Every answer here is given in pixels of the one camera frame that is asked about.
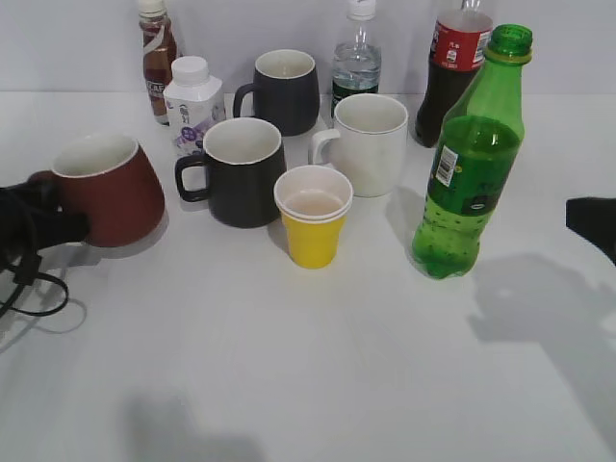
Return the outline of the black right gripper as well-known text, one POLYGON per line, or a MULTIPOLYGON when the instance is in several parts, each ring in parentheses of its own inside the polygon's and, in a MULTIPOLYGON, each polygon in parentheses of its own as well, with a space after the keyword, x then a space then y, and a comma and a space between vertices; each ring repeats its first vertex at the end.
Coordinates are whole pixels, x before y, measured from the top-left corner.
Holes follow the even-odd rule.
POLYGON ((566 201, 565 222, 568 229, 616 263, 614 198, 570 198, 566 201))

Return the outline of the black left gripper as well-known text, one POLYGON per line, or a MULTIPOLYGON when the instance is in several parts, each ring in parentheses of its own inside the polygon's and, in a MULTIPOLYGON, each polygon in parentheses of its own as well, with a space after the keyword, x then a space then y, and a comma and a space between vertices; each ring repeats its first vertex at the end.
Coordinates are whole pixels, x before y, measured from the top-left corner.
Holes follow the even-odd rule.
POLYGON ((23 254, 86 240, 90 234, 87 215, 59 210, 60 192, 52 172, 36 172, 23 184, 1 189, 2 270, 23 254), (32 219, 32 207, 56 213, 35 214, 32 219))

